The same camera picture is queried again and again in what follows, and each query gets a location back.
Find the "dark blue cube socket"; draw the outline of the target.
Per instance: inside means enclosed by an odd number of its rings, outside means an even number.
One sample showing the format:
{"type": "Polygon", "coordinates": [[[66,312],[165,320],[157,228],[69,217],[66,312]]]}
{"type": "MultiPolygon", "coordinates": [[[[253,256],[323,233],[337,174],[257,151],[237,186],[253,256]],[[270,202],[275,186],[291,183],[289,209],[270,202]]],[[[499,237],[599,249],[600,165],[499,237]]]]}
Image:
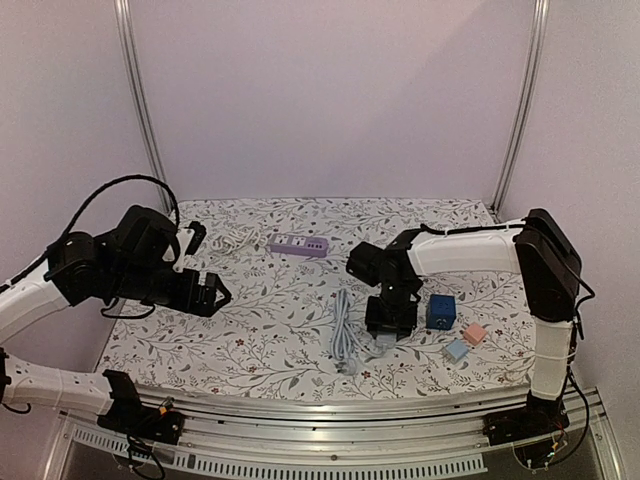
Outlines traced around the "dark blue cube socket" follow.
{"type": "Polygon", "coordinates": [[[426,309],[426,326],[430,330],[448,331],[456,320],[455,298],[450,295],[432,294],[426,309]]]}

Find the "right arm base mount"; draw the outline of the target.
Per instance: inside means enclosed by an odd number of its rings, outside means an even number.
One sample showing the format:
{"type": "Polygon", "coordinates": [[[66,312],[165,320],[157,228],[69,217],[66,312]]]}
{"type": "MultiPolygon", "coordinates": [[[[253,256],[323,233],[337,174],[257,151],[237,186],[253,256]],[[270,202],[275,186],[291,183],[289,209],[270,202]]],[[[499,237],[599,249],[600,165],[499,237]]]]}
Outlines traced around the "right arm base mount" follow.
{"type": "Polygon", "coordinates": [[[485,415],[482,433],[495,446],[551,434],[569,425],[561,398],[543,400],[529,393],[523,407],[485,415]]]}

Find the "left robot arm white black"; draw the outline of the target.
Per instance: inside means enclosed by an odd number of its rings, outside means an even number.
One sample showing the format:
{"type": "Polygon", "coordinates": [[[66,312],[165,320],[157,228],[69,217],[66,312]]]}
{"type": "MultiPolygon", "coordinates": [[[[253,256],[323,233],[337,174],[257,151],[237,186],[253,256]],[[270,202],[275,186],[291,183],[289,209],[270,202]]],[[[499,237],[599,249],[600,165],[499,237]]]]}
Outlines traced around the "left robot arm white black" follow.
{"type": "MultiPolygon", "coordinates": [[[[89,299],[106,306],[134,300],[203,318],[230,303],[218,275],[184,266],[205,236],[201,225],[183,229],[178,217],[139,205],[97,236],[76,230],[78,219],[72,217],[37,259],[2,284],[2,340],[89,299]]],[[[83,374],[31,365],[7,352],[1,354],[1,403],[10,409],[37,404],[90,412],[100,426],[128,434],[150,428],[172,407],[171,401],[145,406],[124,372],[83,374]]]]}

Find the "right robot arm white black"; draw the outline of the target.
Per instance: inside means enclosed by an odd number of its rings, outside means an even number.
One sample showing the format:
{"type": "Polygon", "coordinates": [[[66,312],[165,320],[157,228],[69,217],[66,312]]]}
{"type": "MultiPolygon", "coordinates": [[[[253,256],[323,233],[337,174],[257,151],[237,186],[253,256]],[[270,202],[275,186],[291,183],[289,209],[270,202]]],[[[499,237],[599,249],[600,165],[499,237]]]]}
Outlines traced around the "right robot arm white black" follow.
{"type": "Polygon", "coordinates": [[[594,290],[581,277],[582,261],[544,209],[505,224],[437,230],[427,225],[402,231],[387,247],[362,242],[349,253],[346,270],[370,287],[365,325],[375,338],[402,340],[417,326],[419,293],[441,275],[483,275],[518,280],[535,323],[532,377],[517,427],[537,436],[552,424],[570,377],[576,342],[582,338],[581,305],[594,290]]]}

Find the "light blue charger plug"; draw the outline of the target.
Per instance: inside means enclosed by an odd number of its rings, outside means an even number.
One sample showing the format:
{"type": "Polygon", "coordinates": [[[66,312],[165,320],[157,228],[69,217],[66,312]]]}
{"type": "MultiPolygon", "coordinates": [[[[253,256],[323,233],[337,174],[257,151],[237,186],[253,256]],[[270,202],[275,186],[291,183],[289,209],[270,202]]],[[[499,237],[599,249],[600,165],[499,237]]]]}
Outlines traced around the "light blue charger plug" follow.
{"type": "Polygon", "coordinates": [[[450,364],[456,364],[469,352],[469,347],[460,339],[455,339],[443,347],[441,353],[450,364]]]}

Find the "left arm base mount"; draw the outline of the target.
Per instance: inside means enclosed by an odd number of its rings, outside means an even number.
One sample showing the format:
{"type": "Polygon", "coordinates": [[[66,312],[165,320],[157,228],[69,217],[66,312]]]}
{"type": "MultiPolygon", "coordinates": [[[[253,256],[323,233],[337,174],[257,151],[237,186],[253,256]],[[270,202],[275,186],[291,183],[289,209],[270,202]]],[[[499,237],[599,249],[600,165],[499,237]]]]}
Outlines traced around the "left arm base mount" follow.
{"type": "Polygon", "coordinates": [[[168,445],[178,444],[184,423],[185,416],[172,408],[121,400],[114,401],[106,414],[97,417],[101,428],[168,445]]]}

